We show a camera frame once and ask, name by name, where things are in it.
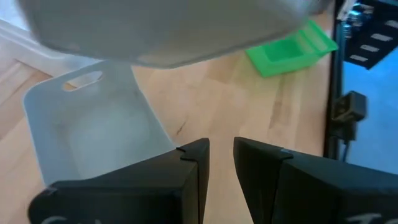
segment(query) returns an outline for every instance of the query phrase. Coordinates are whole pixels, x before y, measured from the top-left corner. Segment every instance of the blue surface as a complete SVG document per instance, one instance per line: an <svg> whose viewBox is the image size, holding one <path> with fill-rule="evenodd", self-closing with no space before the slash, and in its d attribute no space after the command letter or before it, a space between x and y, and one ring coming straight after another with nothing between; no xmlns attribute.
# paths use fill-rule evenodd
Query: blue surface
<svg viewBox="0 0 398 224"><path fill-rule="evenodd" d="M343 91L368 98L368 117L358 125L348 162L398 174L398 49L370 70L344 63Z"/></svg>

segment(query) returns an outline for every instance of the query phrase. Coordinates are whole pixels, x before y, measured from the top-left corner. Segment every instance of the light wood surface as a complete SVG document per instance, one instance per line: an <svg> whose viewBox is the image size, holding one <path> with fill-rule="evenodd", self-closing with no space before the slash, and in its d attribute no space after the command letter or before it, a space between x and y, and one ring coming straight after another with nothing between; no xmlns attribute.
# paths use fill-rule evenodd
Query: light wood surface
<svg viewBox="0 0 398 224"><path fill-rule="evenodd" d="M327 15L317 22L330 31ZM177 144L210 138L205 223L252 223L233 164L235 136L322 154L329 56L311 68L270 78L261 78L243 52L173 70L134 67L134 72ZM0 46L2 224L28 223L27 206L43 188L22 96L48 78L2 55Z"/></svg>

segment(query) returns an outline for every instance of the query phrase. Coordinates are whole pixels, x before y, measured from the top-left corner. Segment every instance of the cable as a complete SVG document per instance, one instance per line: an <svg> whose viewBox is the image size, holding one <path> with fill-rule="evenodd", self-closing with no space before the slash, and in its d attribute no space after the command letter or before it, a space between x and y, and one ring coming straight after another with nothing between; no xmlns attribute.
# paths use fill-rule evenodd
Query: cable
<svg viewBox="0 0 398 224"><path fill-rule="evenodd" d="M348 153L349 153L349 143L350 143L350 141L345 141L345 142L344 142L344 144L346 145L346 147L344 148L343 162L347 162L347 157L348 157Z"/></svg>

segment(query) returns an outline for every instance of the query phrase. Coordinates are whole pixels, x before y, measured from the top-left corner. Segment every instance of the black metal frame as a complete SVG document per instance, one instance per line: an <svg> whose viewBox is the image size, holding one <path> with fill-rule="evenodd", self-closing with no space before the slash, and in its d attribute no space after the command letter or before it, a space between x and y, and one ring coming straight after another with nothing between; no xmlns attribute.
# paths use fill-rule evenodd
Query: black metal frame
<svg viewBox="0 0 398 224"><path fill-rule="evenodd" d="M326 127L325 140L323 146L323 157L338 159L340 153L339 140L333 136L333 103L342 95L343 86L343 62L345 56L345 37L343 33L343 24L337 20L337 14L344 0L336 0L333 23L333 40L338 44L339 49L331 53L330 59L330 77L328 104L326 107Z"/></svg>

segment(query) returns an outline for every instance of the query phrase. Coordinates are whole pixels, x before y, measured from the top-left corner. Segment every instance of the green plastic container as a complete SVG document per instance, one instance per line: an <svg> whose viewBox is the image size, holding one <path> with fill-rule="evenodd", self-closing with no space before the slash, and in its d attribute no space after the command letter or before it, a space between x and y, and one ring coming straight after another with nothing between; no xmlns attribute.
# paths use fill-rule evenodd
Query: green plastic container
<svg viewBox="0 0 398 224"><path fill-rule="evenodd" d="M311 66L337 48L315 22L309 21L295 34L248 49L246 53L261 75L269 77Z"/></svg>

